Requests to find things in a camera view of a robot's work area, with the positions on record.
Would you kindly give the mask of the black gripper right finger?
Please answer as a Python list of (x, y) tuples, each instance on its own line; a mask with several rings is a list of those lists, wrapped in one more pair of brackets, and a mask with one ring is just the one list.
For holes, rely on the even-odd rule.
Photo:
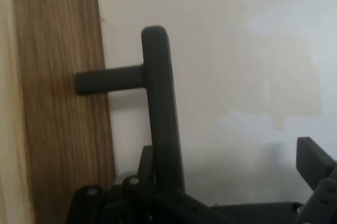
[(313, 190), (296, 223), (336, 223), (336, 161), (310, 137), (300, 137), (296, 168)]

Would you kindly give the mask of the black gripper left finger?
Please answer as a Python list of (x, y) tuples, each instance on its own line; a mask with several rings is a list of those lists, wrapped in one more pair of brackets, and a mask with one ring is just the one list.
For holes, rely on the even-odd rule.
[(142, 150), (137, 174), (105, 190), (78, 189), (66, 223), (231, 223), (231, 219), (182, 191), (161, 190), (154, 182), (153, 148)]

